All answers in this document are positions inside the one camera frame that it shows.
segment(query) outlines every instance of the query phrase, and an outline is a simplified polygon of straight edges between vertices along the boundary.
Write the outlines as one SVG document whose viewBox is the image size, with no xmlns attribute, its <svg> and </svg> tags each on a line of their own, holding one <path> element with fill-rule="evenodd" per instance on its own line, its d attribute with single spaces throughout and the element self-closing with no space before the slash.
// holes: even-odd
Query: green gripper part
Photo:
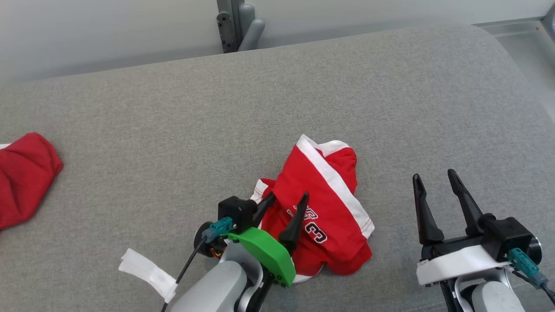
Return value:
<svg viewBox="0 0 555 312">
<path fill-rule="evenodd" d="M 283 283 L 291 287 L 296 275 L 291 256 L 287 249 L 268 232 L 250 228 L 241 234 L 226 233 L 225 235 L 230 239 L 238 239 L 243 247 L 275 276 L 278 284 Z"/>
</svg>

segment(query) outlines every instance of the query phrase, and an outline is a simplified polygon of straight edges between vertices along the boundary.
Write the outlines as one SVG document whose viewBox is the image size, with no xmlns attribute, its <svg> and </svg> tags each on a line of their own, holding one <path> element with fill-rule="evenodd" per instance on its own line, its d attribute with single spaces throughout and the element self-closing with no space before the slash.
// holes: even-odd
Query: red fabric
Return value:
<svg viewBox="0 0 555 312">
<path fill-rule="evenodd" d="M 334 274 L 349 275 L 372 257 L 372 251 L 367 237 L 362 234 L 366 228 L 359 226 L 330 183 L 344 183 L 349 192 L 354 193 L 356 154 L 352 148 L 342 148 L 323 158 L 342 181 L 326 181 L 298 146 L 291 151 L 276 181 L 262 179 L 268 185 L 262 197 L 274 192 L 277 198 L 263 218 L 262 229 L 277 239 L 291 220 L 291 213 L 296 212 L 294 206 L 304 192 L 309 192 L 308 208 L 312 212 L 307 209 L 304 231 L 292 256 L 297 274 L 314 276 L 327 264 Z M 365 226 L 370 224 L 367 217 Z"/>
<path fill-rule="evenodd" d="M 0 229 L 27 221 L 62 168 L 52 144 L 38 133 L 0 149 Z"/>
</svg>

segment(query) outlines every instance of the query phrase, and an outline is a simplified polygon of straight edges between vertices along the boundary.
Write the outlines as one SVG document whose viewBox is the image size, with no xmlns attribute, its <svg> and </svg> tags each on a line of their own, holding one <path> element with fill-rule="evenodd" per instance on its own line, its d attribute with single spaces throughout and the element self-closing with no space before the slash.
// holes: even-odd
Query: red clothing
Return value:
<svg viewBox="0 0 555 312">
<path fill-rule="evenodd" d="M 303 135 L 276 181 L 258 181 L 253 200 L 270 192 L 277 199 L 261 224 L 276 239 L 304 192 L 310 194 L 304 231 L 293 253 L 296 281 L 316 275 L 324 264 L 335 274 L 352 274 L 372 257 L 366 241 L 374 224 L 353 195 L 355 167 L 356 154 L 347 144 L 330 141 L 318 145 Z"/>
<path fill-rule="evenodd" d="M 52 144 L 38 133 L 0 149 L 0 229 L 27 221 L 62 168 Z"/>
</svg>

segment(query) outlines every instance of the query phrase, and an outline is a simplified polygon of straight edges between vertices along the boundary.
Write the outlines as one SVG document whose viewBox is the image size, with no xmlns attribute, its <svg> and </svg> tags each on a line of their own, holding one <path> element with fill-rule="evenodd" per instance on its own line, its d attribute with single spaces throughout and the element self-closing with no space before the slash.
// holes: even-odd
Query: gray fabric surface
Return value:
<svg viewBox="0 0 555 312">
<path fill-rule="evenodd" d="M 446 237 L 464 233 L 447 169 L 485 212 L 516 217 L 555 279 L 555 128 L 507 52 L 470 26 L 403 29 L 0 89 L 0 143 L 43 134 L 65 167 L 34 218 L 0 233 L 0 307 L 158 311 L 117 269 L 127 248 L 176 276 L 218 201 L 274 178 L 303 133 L 358 155 L 374 257 L 351 276 L 272 289 L 266 311 L 442 311 L 419 286 L 411 177 Z M 215 264 L 198 257 L 177 296 Z M 553 308 L 520 280 L 529 311 Z"/>
</svg>

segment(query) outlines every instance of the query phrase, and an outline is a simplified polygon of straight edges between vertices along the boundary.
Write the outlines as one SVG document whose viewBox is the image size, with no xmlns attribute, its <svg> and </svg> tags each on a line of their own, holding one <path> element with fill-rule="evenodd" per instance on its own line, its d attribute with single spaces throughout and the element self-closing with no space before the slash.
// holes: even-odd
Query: number 3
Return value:
<svg viewBox="0 0 555 312">
<path fill-rule="evenodd" d="M 314 222 L 309 222 L 305 226 L 305 230 L 307 233 L 313 233 L 315 235 L 314 241 L 318 244 L 321 244 L 327 240 L 326 233 L 324 233 Z"/>
</svg>

